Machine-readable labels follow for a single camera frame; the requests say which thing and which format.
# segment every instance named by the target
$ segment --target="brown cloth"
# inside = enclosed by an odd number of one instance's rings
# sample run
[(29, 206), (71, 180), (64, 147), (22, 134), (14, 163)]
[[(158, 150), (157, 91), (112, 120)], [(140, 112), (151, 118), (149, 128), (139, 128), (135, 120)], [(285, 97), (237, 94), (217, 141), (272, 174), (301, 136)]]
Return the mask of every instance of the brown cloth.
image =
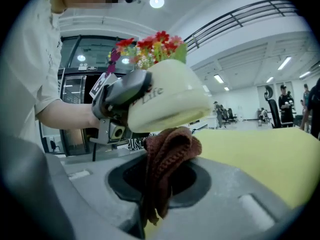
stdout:
[(202, 146), (187, 127), (181, 126), (148, 137), (144, 148), (147, 150), (147, 164), (141, 218), (146, 226), (147, 220), (157, 224), (156, 211), (161, 218), (167, 215), (172, 196), (171, 174), (182, 162), (200, 155)]

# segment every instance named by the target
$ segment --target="flower pot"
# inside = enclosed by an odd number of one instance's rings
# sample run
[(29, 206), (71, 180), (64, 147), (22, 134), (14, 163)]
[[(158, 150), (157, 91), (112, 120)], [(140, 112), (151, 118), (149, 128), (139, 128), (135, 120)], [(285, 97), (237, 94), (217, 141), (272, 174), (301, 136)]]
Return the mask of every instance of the flower pot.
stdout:
[(162, 131), (210, 114), (210, 98), (187, 65), (167, 59), (148, 71), (152, 73), (150, 88), (129, 107), (128, 126), (132, 132)]

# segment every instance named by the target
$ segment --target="yellow mat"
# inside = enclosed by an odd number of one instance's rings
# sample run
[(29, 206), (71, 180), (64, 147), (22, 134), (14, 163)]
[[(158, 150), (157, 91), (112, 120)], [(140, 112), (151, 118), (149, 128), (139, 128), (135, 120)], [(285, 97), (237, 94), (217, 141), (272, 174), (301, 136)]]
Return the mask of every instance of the yellow mat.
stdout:
[[(202, 158), (242, 169), (291, 208), (308, 201), (320, 179), (320, 141), (298, 128), (203, 129), (195, 136)], [(144, 230), (149, 238), (157, 227), (148, 222)]]

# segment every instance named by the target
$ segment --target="fluorescent light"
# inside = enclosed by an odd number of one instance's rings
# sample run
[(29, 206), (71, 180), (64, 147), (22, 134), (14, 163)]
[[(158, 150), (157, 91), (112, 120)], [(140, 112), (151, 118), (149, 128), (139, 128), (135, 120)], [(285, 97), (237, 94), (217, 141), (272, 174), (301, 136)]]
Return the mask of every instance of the fluorescent light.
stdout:
[(78, 59), (78, 61), (80, 61), (80, 62), (84, 62), (84, 61), (86, 60), (86, 57), (83, 56), (83, 55), (79, 55), (79, 56), (77, 57), (77, 59)]
[(269, 83), (272, 79), (274, 79), (273, 76), (271, 76), (266, 82)]
[(149, 3), (153, 8), (161, 8), (164, 6), (165, 0), (150, 0)]
[(291, 57), (286, 57), (285, 58), (285, 60), (284, 60), (284, 62), (281, 64), (281, 66), (278, 68), (278, 70), (282, 70), (284, 67), (285, 67), (285, 65), (287, 65), (288, 64), (288, 62), (291, 60)]
[(221, 79), (220, 75), (216, 74), (213, 76), (220, 84), (224, 83), (224, 81)]
[(203, 86), (203, 89), (205, 90), (206, 93), (210, 93), (210, 91), (206, 85), (202, 85), (202, 86)]
[(305, 72), (304, 74), (300, 75), (300, 76), (299, 76), (299, 78), (303, 78), (303, 77), (305, 77), (305, 76), (309, 75), (310, 73), (311, 73), (310, 71)]
[(124, 58), (124, 59), (122, 60), (122, 63), (123, 63), (123, 64), (129, 64), (129, 59), (128, 59), (128, 58)]

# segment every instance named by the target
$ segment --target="metal railing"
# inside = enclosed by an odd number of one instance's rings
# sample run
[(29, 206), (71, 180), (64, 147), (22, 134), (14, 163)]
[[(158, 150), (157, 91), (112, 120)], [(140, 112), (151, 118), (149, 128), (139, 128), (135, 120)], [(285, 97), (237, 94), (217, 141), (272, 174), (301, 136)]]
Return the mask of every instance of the metal railing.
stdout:
[(274, 17), (299, 15), (298, 9), (289, 0), (262, 0), (232, 10), (199, 28), (184, 42), (188, 52), (199, 49), (201, 44), (218, 35), (248, 24)]

